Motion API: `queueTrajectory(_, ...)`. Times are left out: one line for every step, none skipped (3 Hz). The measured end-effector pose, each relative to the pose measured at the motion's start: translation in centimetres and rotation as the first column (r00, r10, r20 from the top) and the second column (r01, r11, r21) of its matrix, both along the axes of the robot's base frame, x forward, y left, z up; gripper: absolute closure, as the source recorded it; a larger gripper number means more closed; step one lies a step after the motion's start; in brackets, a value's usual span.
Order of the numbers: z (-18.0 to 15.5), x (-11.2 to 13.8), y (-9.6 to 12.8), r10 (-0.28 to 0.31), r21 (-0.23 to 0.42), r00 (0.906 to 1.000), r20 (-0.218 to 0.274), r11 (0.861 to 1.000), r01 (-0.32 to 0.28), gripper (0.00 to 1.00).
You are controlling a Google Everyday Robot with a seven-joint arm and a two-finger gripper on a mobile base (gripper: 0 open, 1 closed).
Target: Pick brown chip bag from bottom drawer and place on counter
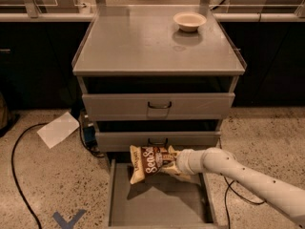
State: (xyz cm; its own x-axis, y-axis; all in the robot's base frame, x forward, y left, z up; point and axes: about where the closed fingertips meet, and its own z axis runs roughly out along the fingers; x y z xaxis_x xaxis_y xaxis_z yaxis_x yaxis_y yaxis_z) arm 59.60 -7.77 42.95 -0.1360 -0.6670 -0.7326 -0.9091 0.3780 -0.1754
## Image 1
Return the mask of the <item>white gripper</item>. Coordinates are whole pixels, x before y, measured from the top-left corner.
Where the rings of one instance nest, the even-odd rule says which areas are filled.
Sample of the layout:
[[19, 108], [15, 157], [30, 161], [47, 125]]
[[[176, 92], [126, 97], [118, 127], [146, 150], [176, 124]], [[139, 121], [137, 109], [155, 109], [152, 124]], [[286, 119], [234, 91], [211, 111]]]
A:
[[173, 161], [163, 165], [160, 169], [162, 173], [168, 174], [180, 181], [190, 181], [190, 175], [199, 174], [204, 171], [202, 162], [205, 155], [204, 150], [185, 149], [180, 152], [175, 150], [173, 146], [170, 146], [168, 152], [176, 158], [176, 163]]

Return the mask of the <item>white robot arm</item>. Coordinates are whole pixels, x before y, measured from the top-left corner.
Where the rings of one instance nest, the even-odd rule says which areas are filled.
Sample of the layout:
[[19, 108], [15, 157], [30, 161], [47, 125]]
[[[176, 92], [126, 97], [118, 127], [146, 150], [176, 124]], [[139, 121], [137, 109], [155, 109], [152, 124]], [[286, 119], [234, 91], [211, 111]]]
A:
[[239, 163], [229, 151], [219, 148], [206, 150], [173, 147], [166, 155], [161, 170], [174, 176], [190, 176], [211, 172], [237, 181], [257, 197], [266, 201], [300, 228], [305, 227], [305, 191], [292, 184], [253, 170]]

